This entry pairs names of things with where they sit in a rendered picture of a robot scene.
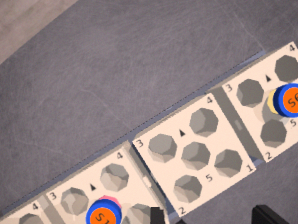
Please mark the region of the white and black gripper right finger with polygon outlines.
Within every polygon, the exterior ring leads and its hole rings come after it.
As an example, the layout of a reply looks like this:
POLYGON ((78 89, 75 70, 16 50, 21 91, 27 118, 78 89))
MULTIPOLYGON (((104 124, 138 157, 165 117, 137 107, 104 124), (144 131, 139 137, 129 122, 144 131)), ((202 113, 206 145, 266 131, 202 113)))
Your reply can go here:
POLYGON ((256 205, 252 209, 251 224, 289 224, 267 205, 256 205))

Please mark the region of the beige bucket adapter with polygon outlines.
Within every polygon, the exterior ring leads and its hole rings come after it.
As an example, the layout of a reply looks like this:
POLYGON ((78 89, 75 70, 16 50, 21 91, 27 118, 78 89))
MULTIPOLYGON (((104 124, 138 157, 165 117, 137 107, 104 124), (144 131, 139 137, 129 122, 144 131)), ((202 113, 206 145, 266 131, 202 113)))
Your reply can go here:
POLYGON ((86 224, 90 206, 104 195, 116 198, 121 205, 121 224, 150 224, 150 207, 164 209, 169 224, 165 199, 128 140, 47 193, 66 224, 86 224))
POLYGON ((65 224, 47 196, 47 193, 60 182, 19 205, 16 210, 9 211, 0 218, 0 224, 65 224))
POLYGON ((211 93, 137 133, 133 143, 180 217, 256 170, 211 93))
POLYGON ((298 49, 291 42, 246 67, 205 93, 212 94, 246 153, 268 162, 298 142, 298 118, 273 114, 267 104, 272 90, 298 83, 298 49))

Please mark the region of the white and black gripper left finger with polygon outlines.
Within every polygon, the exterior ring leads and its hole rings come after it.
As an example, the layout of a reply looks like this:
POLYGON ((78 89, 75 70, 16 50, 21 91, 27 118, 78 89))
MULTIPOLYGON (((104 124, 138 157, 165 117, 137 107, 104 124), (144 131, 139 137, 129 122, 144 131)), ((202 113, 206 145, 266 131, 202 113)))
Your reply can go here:
POLYGON ((160 209, 160 207, 150 207, 150 224, 166 224, 164 209, 160 209))

